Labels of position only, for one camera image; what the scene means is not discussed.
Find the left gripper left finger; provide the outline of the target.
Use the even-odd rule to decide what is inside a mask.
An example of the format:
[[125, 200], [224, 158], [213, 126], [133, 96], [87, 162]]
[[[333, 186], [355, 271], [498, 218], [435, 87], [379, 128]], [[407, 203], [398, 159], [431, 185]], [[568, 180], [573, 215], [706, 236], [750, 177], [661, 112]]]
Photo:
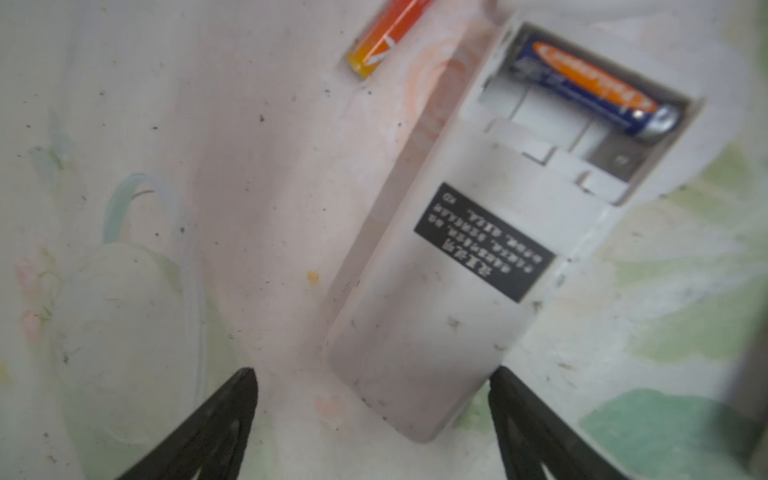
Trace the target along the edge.
[[255, 371], [239, 369], [121, 478], [236, 479], [257, 402]]

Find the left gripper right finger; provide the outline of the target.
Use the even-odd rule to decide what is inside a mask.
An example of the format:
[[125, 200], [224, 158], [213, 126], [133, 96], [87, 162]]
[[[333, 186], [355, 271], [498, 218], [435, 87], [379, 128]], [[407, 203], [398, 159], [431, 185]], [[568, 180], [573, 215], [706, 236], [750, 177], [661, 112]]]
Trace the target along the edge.
[[489, 385], [490, 413], [508, 479], [627, 478], [509, 368], [499, 367]]

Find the red white remote control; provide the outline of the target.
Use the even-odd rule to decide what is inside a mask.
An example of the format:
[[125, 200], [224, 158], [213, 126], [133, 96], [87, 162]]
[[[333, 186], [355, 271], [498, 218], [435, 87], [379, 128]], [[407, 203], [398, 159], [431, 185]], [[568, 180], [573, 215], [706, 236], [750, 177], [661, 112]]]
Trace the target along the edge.
[[[536, 35], [682, 110], [653, 141], [510, 69]], [[706, 99], [664, 61], [561, 15], [498, 33], [329, 333], [328, 361], [406, 438], [459, 414], [579, 263], [627, 210], [659, 192]]]

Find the red orange battery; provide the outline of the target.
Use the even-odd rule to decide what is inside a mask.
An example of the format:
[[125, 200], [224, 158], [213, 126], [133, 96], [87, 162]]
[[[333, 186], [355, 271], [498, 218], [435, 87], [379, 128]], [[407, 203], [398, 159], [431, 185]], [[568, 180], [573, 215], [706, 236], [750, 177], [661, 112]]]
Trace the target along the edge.
[[362, 80], [370, 77], [432, 4], [432, 0], [388, 1], [347, 53], [352, 72]]

